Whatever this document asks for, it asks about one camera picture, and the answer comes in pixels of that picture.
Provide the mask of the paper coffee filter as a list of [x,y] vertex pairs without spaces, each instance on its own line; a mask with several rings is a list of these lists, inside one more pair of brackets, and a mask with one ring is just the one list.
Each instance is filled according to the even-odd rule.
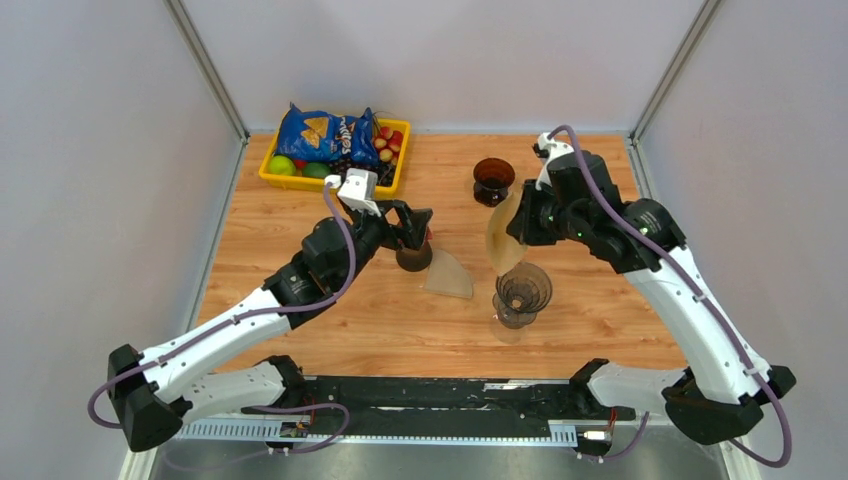
[[489,263],[498,276],[514,268],[525,256],[527,246],[519,243],[507,233],[509,223],[520,206],[520,197],[515,193],[508,196],[493,210],[486,234],[485,246]]

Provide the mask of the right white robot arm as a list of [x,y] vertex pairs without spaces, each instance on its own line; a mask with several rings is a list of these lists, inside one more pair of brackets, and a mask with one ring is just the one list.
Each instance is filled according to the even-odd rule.
[[712,445],[748,434],[796,383],[762,359],[724,316],[685,236],[659,202],[625,201],[604,160],[588,151],[546,153],[525,181],[506,233],[526,246],[585,245],[648,301],[682,351],[682,369],[588,362],[573,377],[571,403],[584,417],[608,407],[660,413],[688,438]]

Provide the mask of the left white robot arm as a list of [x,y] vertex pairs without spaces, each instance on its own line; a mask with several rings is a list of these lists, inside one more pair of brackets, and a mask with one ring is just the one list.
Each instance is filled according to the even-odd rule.
[[129,449],[158,447],[185,425],[243,408],[297,412],[306,388],[296,364],[272,356],[225,374],[215,368],[263,341],[283,336],[335,305],[381,248],[419,250],[430,208],[379,201],[375,211],[333,210],[303,238],[291,260],[225,312],[162,344],[129,344],[107,360],[105,391]]

